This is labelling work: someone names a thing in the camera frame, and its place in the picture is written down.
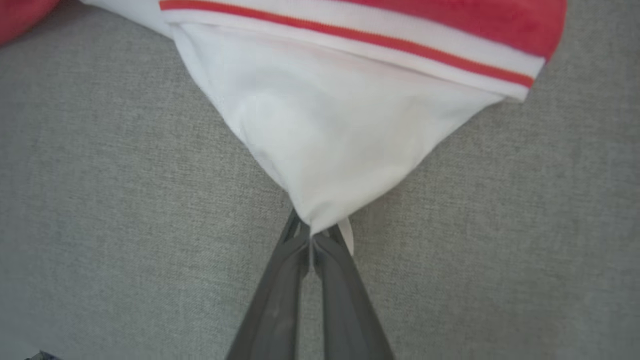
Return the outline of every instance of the red fabric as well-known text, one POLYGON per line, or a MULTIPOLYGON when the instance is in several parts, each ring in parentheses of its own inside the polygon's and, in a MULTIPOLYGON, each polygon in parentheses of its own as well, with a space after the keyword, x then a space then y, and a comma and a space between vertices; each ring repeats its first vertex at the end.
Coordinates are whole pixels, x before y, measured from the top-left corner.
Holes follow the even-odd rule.
POLYGON ((174 9, 190 9, 190 10, 205 10, 212 12, 228 13, 231 15, 238 15, 243 17, 250 17, 253 19, 265 20, 274 22, 276 24, 282 24, 292 26, 294 28, 308 29, 317 31, 319 33, 325 33, 329 35, 335 35, 338 37, 349 38, 361 42, 367 42, 370 44, 380 45, 391 49, 404 51, 414 55, 422 56, 432 60, 446 63, 448 65, 455 66, 457 68, 475 72, 485 76, 490 76, 496 79, 502 79, 516 84, 524 85, 528 88, 533 85, 533 78, 517 72, 511 72, 508 70, 492 67, 477 63, 475 61, 460 58, 459 56, 447 54, 438 49, 433 49, 428 46, 416 44, 407 40, 401 40, 398 38, 386 37, 378 34, 366 33, 364 31, 358 31, 353 29, 341 28, 339 26, 331 26, 327 24, 321 24, 319 22, 296 19, 294 17, 288 17, 278 15, 269 12, 263 12, 260 10, 254 10, 251 8, 245 8, 242 6, 213 3, 210 1, 202 0, 162 0, 160 1, 160 9, 162 10, 174 10, 174 9))
POLYGON ((0 0, 0 45, 27 31, 59 0, 0 0))
POLYGON ((560 42, 566 0, 336 0, 433 20, 549 59, 560 42))

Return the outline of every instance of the garment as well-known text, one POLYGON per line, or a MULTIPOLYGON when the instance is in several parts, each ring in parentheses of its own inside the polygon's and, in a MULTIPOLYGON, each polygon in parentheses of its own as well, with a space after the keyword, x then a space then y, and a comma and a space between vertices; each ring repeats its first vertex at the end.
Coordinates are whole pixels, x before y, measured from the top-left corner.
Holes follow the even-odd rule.
MULTIPOLYGON (((155 2, 92 1, 166 33, 155 2)), ((163 0, 196 84, 318 232, 483 108, 523 101, 564 0, 163 0)))
POLYGON ((0 45, 42 20, 58 0, 0 0, 0 45))

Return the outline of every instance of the red stripe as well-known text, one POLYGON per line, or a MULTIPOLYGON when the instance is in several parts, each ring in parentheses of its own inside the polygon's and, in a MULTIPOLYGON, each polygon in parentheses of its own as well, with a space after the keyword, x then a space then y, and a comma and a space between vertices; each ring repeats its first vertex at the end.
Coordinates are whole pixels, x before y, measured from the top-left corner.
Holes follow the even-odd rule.
POLYGON ((547 59, 564 27, 566 0, 339 0, 433 20, 547 59))
POLYGON ((516 83, 524 85, 530 88, 533 85, 533 78, 517 72, 512 72, 498 67, 492 67, 484 65, 472 60, 461 58, 449 53, 445 53, 432 47, 416 44, 415 42, 402 40, 398 38, 386 37, 383 35, 377 35, 372 33, 366 33, 364 31, 342 28, 340 26, 331 26, 327 24, 321 24, 320 22, 296 19, 294 17, 288 17, 283 15, 277 15, 274 13, 263 12, 260 10, 254 10, 250 8, 244 8, 241 6, 213 3, 209 1, 200 0, 162 0, 160 1, 160 9, 162 10, 205 10, 210 12, 227 13, 231 15, 238 15, 242 17, 249 17, 257 20, 264 20, 273 22, 275 24, 281 24, 286 26, 292 26, 299 29, 307 29, 317 31, 319 33, 325 33, 337 37, 348 38, 351 40, 366 42, 369 44, 379 45, 404 51, 406 53, 421 56, 423 58, 435 60, 447 65, 457 67, 466 71, 475 72, 476 74, 490 76, 491 78, 501 79, 509 81, 510 83, 516 83))

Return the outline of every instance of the gray couch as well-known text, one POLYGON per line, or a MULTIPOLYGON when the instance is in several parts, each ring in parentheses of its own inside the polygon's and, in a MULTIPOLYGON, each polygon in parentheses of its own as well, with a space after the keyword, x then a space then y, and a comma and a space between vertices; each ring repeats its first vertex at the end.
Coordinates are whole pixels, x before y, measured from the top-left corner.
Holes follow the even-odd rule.
MULTIPOLYGON (((398 359, 640 356, 638 18, 570 1, 525 104, 352 217, 398 359)), ((290 210, 168 39, 63 2, 0 48, 1 359, 222 358, 290 210)))

